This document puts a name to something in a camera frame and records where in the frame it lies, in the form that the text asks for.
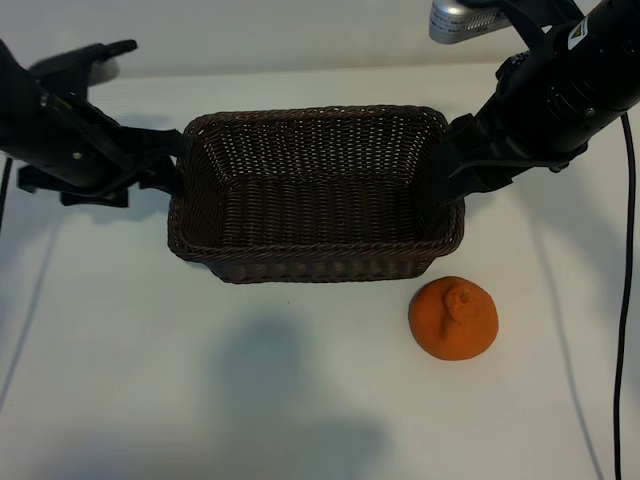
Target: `orange object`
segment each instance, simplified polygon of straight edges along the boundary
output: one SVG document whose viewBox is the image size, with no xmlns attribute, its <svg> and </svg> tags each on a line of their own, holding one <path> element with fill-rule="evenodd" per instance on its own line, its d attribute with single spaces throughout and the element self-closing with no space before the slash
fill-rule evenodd
<svg viewBox="0 0 640 480">
<path fill-rule="evenodd" d="M 434 357 L 466 360 L 496 339 L 498 312 L 491 295 L 475 283 L 444 277 L 416 294 L 409 324 L 416 342 Z"/>
</svg>

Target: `basket rim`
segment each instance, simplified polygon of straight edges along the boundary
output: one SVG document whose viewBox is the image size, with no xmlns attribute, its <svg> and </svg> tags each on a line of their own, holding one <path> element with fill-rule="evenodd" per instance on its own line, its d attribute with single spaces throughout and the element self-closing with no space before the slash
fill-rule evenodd
<svg viewBox="0 0 640 480">
<path fill-rule="evenodd" d="M 332 118 L 370 118 L 372 114 L 380 115 L 430 115 L 437 117 L 438 121 L 447 125 L 446 117 L 431 107 L 417 105 L 350 105 L 350 106 L 328 106 L 328 107 L 311 107 L 311 108 L 295 108 L 295 109 L 277 109 L 277 110 L 253 110 L 240 112 L 217 112 L 201 115 L 192 120 L 185 134 L 189 136 L 190 132 L 196 128 L 202 128 L 213 122 L 250 122 L 250 121 L 291 121 L 291 120 L 309 120 L 309 119 L 332 119 Z"/>
</svg>

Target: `white backdrop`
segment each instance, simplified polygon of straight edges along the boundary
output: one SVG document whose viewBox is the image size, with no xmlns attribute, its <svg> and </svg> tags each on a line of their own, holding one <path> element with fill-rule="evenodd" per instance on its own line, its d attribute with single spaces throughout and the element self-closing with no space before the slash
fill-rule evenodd
<svg viewBox="0 0 640 480">
<path fill-rule="evenodd" d="M 429 39 L 431 0 L 8 0 L 0 38 L 21 63 L 135 38 L 125 75 L 181 75 L 501 61 L 525 50 L 501 31 L 456 46 Z M 586 13 L 597 0 L 577 0 Z"/>
</svg>

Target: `brown wicker basket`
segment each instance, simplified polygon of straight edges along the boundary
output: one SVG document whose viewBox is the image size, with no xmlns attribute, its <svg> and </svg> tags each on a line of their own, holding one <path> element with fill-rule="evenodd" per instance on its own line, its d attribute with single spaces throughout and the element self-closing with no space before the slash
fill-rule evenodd
<svg viewBox="0 0 640 480">
<path fill-rule="evenodd" d="M 429 194 L 446 120 L 425 107 L 206 115 L 186 129 L 169 247 L 226 282 L 344 282 L 422 274 L 453 252 L 464 203 Z"/>
</svg>

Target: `white table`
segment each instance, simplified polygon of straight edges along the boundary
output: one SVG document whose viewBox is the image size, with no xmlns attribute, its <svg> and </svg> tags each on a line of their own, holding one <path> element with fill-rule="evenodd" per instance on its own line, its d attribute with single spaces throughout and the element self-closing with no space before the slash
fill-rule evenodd
<svg viewBox="0 0 640 480">
<path fill-rule="evenodd" d="M 222 110 L 377 103 L 451 120 L 488 99 L 496 68 L 131 79 L 92 99 L 161 129 Z M 632 121 L 640 139 L 640 111 Z M 470 197 L 458 251 L 421 278 L 365 284 L 223 284 L 167 249 L 164 194 L 133 191 L 116 210 L 12 189 L 0 478 L 585 480 L 598 478 L 594 458 L 612 478 L 624 152 L 616 124 L 565 172 Z M 430 357 L 408 328 L 412 295 L 445 275 L 498 306 L 498 339 L 472 361 Z M 640 474 L 638 307 L 626 478 Z"/>
</svg>

